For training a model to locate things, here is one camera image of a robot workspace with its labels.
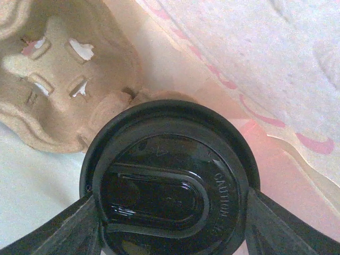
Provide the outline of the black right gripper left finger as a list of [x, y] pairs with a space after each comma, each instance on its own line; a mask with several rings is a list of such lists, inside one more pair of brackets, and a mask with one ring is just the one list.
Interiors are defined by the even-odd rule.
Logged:
[[101, 254], [94, 197], [85, 195], [1, 254]]

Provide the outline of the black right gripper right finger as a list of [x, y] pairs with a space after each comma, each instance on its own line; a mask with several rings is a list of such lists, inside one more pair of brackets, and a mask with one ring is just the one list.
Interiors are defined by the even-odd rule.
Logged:
[[339, 254], [322, 234], [259, 190], [249, 189], [245, 239], [249, 254]]

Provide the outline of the black cup lid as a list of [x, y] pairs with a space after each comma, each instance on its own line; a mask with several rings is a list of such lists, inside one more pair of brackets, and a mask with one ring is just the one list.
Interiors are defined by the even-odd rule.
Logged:
[[244, 242], [254, 155], [234, 125], [181, 100], [131, 107], [85, 155], [79, 192], [92, 192], [106, 254], [233, 254]]

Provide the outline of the cream cakes paper bag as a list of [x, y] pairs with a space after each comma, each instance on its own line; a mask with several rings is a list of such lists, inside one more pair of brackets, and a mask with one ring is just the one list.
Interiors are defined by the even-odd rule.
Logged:
[[339, 4], [142, 1], [339, 210]]

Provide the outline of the brown pulp cup carrier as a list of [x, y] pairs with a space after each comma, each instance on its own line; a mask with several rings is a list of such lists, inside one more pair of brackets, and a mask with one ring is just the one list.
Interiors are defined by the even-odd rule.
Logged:
[[103, 1], [1, 1], [1, 121], [28, 146], [87, 151], [122, 111], [152, 100], [136, 49]]

